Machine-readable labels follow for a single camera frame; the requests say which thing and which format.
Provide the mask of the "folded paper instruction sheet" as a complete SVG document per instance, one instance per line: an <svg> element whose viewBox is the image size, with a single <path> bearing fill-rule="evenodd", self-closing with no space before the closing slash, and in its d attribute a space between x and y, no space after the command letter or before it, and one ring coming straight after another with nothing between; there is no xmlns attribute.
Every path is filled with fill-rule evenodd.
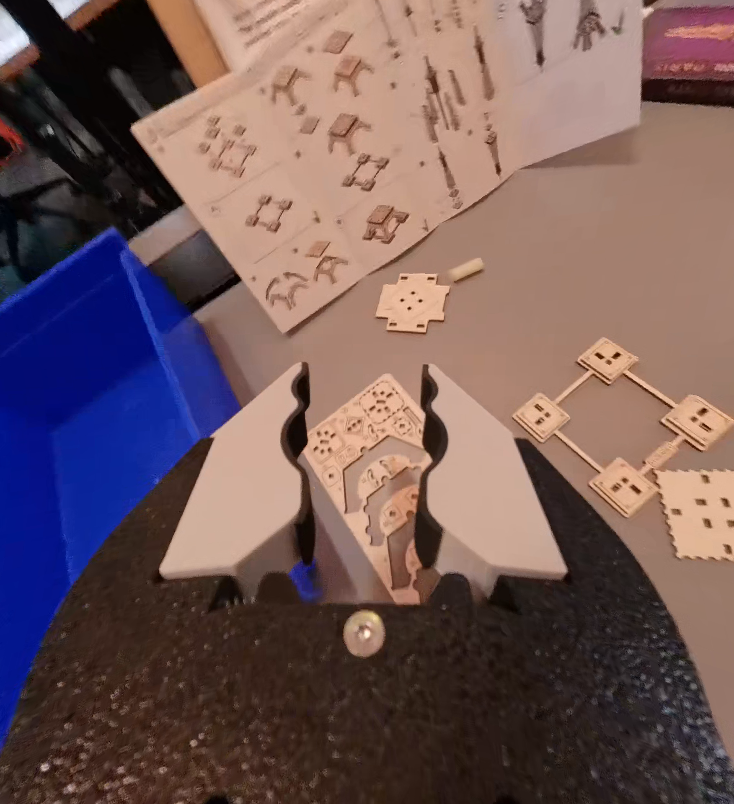
<svg viewBox="0 0 734 804"><path fill-rule="evenodd" d="M282 334L515 172L637 126L642 3L289 2L131 132Z"/></svg>

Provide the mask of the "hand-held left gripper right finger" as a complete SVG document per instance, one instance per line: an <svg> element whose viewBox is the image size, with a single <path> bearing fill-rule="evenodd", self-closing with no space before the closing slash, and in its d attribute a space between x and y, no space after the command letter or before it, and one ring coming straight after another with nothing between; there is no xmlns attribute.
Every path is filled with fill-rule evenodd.
<svg viewBox="0 0 734 804"><path fill-rule="evenodd" d="M421 370L422 568L467 581L560 581L568 568L510 430L432 363Z"/></svg>

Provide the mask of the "purple puzzle box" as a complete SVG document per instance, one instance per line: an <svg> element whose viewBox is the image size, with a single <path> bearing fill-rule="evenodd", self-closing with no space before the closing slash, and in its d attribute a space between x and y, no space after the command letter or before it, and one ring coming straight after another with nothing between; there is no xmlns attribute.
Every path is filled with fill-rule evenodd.
<svg viewBox="0 0 734 804"><path fill-rule="evenodd" d="M644 21L644 102L734 108L734 5L662 7Z"/></svg>

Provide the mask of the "grey desk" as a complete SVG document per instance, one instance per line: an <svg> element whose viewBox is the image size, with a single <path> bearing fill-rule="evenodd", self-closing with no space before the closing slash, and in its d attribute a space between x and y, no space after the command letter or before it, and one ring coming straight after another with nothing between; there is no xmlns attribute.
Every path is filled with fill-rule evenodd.
<svg viewBox="0 0 734 804"><path fill-rule="evenodd" d="M477 257L481 273L449 283ZM402 273L451 287L424 335L375 317ZM556 397L602 337L663 393L734 417L734 108L643 106L638 128L518 172L291 335L242 285L195 316L241 402L307 361L311 425L384 373L417 396L434 363L521 436L514 411L535 392ZM734 428L670 465L734 469Z"/></svg>

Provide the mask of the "black office chair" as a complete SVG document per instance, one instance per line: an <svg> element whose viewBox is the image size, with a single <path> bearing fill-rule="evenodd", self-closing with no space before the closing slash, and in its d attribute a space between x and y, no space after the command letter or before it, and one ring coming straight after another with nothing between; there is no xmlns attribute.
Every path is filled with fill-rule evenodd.
<svg viewBox="0 0 734 804"><path fill-rule="evenodd" d="M60 170L41 183L0 192L0 265L17 268L25 282L40 272L23 263L21 226L34 229L43 219L59 219L85 232L94 222L78 214L84 198L91 198L126 234L140 232L164 210L151 191L134 184L125 166L91 148L45 96L18 93L0 83L0 174L7 174L24 155Z"/></svg>

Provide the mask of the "cross-shaped wooden plate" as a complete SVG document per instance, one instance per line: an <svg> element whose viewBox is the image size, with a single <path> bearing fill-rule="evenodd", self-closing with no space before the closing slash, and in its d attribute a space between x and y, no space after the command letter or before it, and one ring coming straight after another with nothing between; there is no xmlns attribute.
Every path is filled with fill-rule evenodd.
<svg viewBox="0 0 734 804"><path fill-rule="evenodd" d="M431 322L445 320L450 291L437 274L402 273L383 285L375 317L385 319L389 332L424 335Z"/></svg>

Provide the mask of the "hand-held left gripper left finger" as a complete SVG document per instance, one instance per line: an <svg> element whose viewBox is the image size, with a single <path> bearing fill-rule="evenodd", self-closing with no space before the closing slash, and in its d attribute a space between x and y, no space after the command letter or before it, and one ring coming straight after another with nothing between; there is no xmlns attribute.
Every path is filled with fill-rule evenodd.
<svg viewBox="0 0 734 804"><path fill-rule="evenodd" d="M260 581L313 563L315 515L300 465L310 397L308 364L296 363L212 435L161 578Z"/></svg>

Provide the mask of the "brown wooden board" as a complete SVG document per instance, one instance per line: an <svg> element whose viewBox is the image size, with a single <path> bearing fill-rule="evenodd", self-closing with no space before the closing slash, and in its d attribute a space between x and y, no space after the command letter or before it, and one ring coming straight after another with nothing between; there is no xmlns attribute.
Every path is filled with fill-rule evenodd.
<svg viewBox="0 0 734 804"><path fill-rule="evenodd" d="M229 72L194 1L147 1L147 5L195 87Z"/></svg>

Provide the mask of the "square slotted wooden platform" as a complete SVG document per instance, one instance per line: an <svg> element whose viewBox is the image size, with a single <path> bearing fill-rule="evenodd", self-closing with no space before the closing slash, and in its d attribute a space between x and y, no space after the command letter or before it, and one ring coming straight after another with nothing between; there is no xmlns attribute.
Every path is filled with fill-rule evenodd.
<svg viewBox="0 0 734 804"><path fill-rule="evenodd" d="M676 558L734 562L734 469L658 470L655 480Z"/></svg>

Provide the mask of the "plain blue plastic bin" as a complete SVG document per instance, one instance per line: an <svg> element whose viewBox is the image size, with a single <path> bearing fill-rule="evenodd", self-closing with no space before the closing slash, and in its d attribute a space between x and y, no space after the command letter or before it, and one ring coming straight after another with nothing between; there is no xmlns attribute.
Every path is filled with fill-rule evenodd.
<svg viewBox="0 0 734 804"><path fill-rule="evenodd" d="M201 325L114 229L0 306L0 751L91 558L242 408ZM219 593L311 601L314 570L219 577Z"/></svg>

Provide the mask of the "wooden part sheet with cutouts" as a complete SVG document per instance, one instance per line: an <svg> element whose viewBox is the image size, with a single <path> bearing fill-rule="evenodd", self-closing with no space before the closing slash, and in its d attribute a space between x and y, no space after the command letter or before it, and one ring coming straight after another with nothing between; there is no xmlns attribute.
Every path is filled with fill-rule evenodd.
<svg viewBox="0 0 734 804"><path fill-rule="evenodd" d="M422 472L419 405L384 374L308 431L303 451L373 574L398 605L417 606L422 569L414 520Z"/></svg>

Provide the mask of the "wooden four-pad foot frame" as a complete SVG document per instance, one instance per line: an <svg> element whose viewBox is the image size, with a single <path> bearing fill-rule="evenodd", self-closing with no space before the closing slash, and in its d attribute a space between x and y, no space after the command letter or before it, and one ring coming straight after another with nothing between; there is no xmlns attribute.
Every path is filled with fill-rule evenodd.
<svg viewBox="0 0 734 804"><path fill-rule="evenodd" d="M621 517L632 518L658 494L660 470L676 457L682 445L699 453L709 451L734 428L734 417L708 399L690 394L681 400L663 393L636 373L640 357L611 338L599 338L575 360L582 374L556 397L538 392L513 413L513 420L538 444L557 440L593 471L589 487ZM605 387L621 380L640 388L664 406L659 423L668 438L642 460L616 457L606 465L595 460L566 434L571 414L565 402L592 379Z"/></svg>

